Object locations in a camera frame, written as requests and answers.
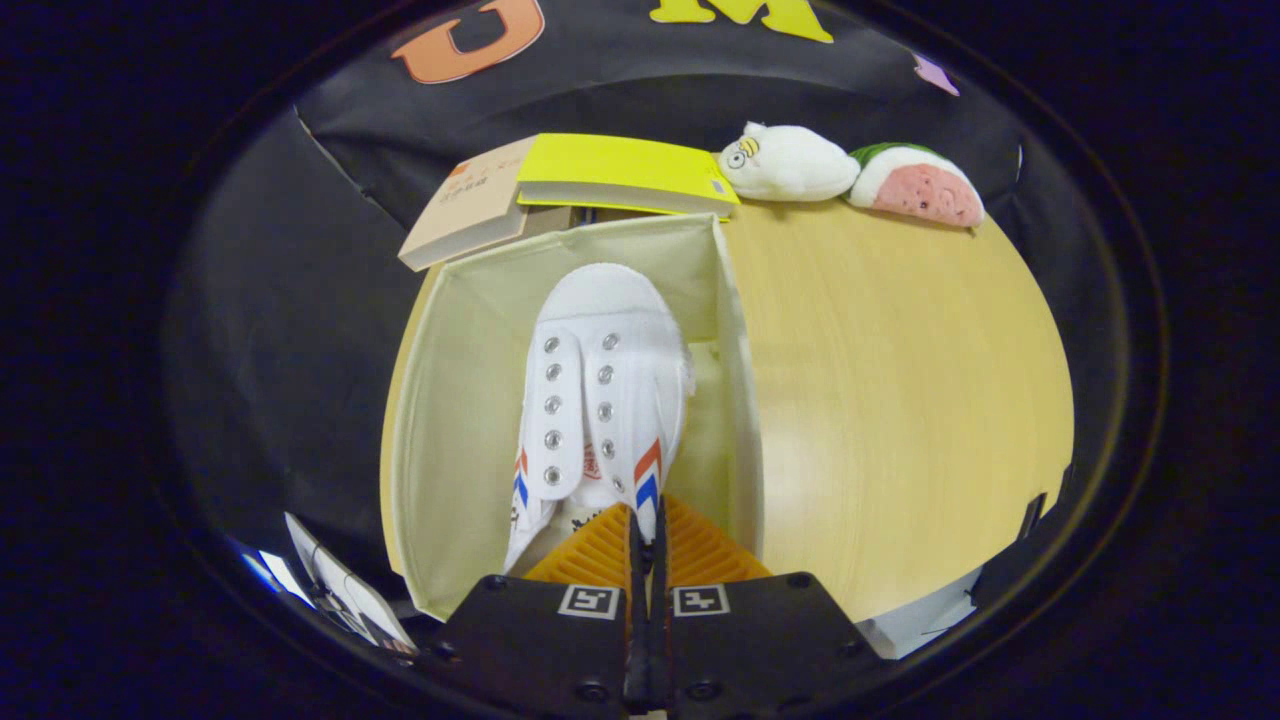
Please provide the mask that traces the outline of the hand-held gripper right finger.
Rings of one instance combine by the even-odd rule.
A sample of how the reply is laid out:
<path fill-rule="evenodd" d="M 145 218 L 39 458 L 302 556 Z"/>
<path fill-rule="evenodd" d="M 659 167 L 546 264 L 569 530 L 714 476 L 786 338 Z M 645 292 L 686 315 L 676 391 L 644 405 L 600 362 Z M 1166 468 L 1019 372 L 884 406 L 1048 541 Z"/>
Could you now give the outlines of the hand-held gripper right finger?
<path fill-rule="evenodd" d="M 667 497 L 654 683 L 671 719 L 791 719 L 868 691 L 886 662 L 809 571 L 774 574 Z"/>

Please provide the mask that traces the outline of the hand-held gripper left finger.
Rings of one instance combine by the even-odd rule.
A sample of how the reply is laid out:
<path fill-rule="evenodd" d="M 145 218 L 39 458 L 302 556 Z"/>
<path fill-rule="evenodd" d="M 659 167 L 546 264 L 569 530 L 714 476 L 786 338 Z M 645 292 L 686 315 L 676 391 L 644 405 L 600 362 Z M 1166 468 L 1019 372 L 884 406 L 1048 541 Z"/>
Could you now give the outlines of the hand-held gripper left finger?
<path fill-rule="evenodd" d="M 435 634 L 435 679 L 502 716 L 626 719 L 649 702 L 634 514 L 591 519 L 530 573 L 486 575 Z"/>

